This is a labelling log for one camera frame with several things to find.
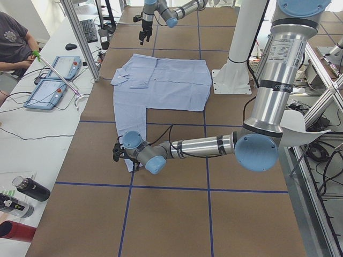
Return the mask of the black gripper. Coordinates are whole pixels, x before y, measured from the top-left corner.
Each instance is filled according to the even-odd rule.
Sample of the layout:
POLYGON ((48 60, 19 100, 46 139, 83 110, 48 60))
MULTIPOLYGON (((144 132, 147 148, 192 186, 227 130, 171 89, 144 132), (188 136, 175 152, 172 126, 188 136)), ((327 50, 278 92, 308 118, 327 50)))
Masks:
POLYGON ((139 41, 141 46, 144 44, 145 34, 146 42, 150 41, 150 37, 153 31, 153 21, 142 20, 142 29, 143 31, 139 32, 139 41))
POLYGON ((140 170, 141 168, 141 164, 140 164, 140 161, 137 160, 134 156, 131 156, 131 155, 126 155, 126 159, 130 160, 132 163, 133 163, 133 168, 132 168, 132 171, 133 172, 136 172, 137 170, 140 170))

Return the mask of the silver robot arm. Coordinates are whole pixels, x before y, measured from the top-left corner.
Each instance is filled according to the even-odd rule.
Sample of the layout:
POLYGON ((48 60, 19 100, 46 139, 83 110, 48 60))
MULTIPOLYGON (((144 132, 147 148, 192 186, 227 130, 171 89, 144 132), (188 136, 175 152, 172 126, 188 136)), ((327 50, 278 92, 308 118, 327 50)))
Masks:
POLYGON ((248 64, 267 1, 245 1, 238 14, 227 62, 210 71, 204 60, 155 58, 134 54, 111 81, 114 114, 122 157, 135 169, 144 166, 157 174, 171 158, 209 158, 234 154, 251 171, 266 171, 278 159, 280 146, 300 146, 318 138, 316 132, 286 127, 287 117, 304 119, 286 104, 310 38, 329 1, 277 1, 271 24, 271 46, 252 114, 239 131, 190 140, 147 142, 148 109, 202 111, 211 91, 244 94, 249 90, 248 64))
POLYGON ((144 1, 144 6, 141 14, 135 15, 133 22, 141 21, 141 31, 139 32, 139 43, 142 46, 144 40, 150 41, 150 37, 153 33, 153 21, 158 22, 158 18, 155 16, 155 11, 158 12, 160 17, 166 23, 165 26, 173 28, 177 25, 178 21, 185 16, 195 12, 202 11, 206 8, 208 1, 204 0, 192 0, 188 1, 182 6, 170 8, 167 6, 166 1, 144 1))

